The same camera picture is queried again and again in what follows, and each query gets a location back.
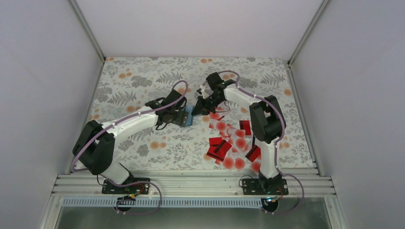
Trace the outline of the teal leather card holder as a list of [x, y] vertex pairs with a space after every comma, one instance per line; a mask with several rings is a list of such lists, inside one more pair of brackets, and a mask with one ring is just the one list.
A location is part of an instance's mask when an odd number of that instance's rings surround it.
[[185, 121], [185, 127], [189, 127], [192, 125], [192, 120], [193, 120], [193, 116], [192, 116], [192, 111], [194, 109], [193, 105], [187, 105], [183, 110], [184, 112], [187, 113], [187, 118]]

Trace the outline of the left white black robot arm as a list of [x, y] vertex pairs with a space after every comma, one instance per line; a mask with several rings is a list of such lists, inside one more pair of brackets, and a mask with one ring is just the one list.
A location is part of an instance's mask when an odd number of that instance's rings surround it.
[[176, 90], [166, 97], [145, 103], [137, 111], [120, 119], [99, 123], [89, 121], [73, 147], [74, 167], [80, 161], [93, 175], [103, 176], [120, 193], [133, 187], [133, 175], [114, 157], [115, 143], [144, 129], [175, 124], [184, 126], [188, 113], [183, 109], [187, 99]]

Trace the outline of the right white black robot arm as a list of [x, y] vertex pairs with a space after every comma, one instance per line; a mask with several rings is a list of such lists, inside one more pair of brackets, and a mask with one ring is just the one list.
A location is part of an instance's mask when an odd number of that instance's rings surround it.
[[212, 92], [209, 95], [199, 92], [192, 115], [215, 113], [217, 106], [225, 101], [249, 110], [253, 135], [262, 157], [258, 186], [262, 193], [271, 194], [282, 179], [277, 165], [277, 145], [286, 127], [277, 98], [253, 94], [241, 87], [238, 79], [225, 81], [218, 72], [208, 75], [205, 81]]

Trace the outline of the dark red striped card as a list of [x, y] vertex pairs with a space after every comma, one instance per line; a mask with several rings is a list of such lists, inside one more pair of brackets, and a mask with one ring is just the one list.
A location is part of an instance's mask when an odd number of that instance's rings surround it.
[[245, 135], [252, 135], [252, 128], [250, 120], [240, 120], [239, 121], [240, 129], [245, 131]]
[[213, 147], [217, 147], [223, 141], [222, 137], [211, 137], [209, 138], [209, 145]]

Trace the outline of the red card with stripe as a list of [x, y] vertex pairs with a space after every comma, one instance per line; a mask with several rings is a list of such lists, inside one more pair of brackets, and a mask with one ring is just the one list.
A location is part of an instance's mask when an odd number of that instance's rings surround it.
[[219, 161], [223, 161], [232, 145], [225, 140], [218, 144], [210, 145], [206, 155]]

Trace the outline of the floral patterned table mat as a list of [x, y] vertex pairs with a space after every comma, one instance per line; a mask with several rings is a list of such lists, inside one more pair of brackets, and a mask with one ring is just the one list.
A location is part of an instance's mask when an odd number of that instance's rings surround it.
[[[197, 58], [197, 57], [108, 57], [96, 90], [90, 119], [106, 122], [137, 111], [146, 102], [165, 97], [175, 87], [186, 93], [187, 103], [194, 105], [197, 89], [205, 78], [219, 72], [224, 80], [236, 79], [239, 85], [261, 97], [277, 98], [287, 123], [279, 144], [278, 165], [310, 168], [313, 160], [302, 129], [287, 71], [280, 58]], [[250, 118], [247, 109], [227, 102], [220, 107], [230, 111], [221, 119], [239, 127], [240, 120]], [[193, 119], [189, 127], [170, 124], [163, 130], [147, 128], [115, 144], [115, 159], [130, 170], [212, 170], [225, 169], [223, 163], [206, 155], [209, 138], [220, 131], [210, 127], [209, 115]], [[251, 166], [246, 152], [231, 148], [225, 158], [242, 158]]]

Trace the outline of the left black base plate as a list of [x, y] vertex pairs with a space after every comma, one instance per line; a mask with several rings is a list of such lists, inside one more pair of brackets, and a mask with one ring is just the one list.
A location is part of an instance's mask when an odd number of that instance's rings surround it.
[[149, 183], [124, 185], [123, 187], [118, 187], [111, 182], [105, 180], [102, 187], [102, 194], [117, 194], [117, 195], [132, 195], [132, 194], [148, 194], [149, 193]]

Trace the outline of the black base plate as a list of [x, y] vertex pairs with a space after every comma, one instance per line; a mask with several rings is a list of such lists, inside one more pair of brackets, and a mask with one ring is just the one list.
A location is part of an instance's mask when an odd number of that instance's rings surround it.
[[117, 195], [132, 195], [132, 194], [148, 194], [149, 193], [149, 183], [124, 185], [123, 187], [118, 187], [111, 182], [105, 180], [102, 187], [102, 194], [117, 194]]
[[258, 178], [244, 178], [241, 186], [244, 195], [281, 196], [289, 194], [285, 179], [265, 182]]

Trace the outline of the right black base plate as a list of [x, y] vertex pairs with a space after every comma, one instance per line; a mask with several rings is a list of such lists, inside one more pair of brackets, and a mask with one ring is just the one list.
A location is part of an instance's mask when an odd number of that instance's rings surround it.
[[289, 194], [285, 179], [265, 182], [258, 178], [244, 178], [241, 186], [244, 195], [281, 196]]

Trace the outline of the aluminium rail frame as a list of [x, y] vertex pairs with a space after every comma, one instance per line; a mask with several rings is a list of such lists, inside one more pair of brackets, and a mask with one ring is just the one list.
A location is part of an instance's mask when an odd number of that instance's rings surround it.
[[[331, 177], [319, 176], [315, 169], [287, 169], [288, 198], [333, 197], [336, 191]], [[190, 170], [134, 171], [136, 177], [146, 177], [157, 188], [149, 189], [149, 197], [239, 198], [243, 196], [243, 179], [256, 177], [250, 170]], [[53, 196], [101, 196], [102, 187], [89, 172], [58, 175]]]

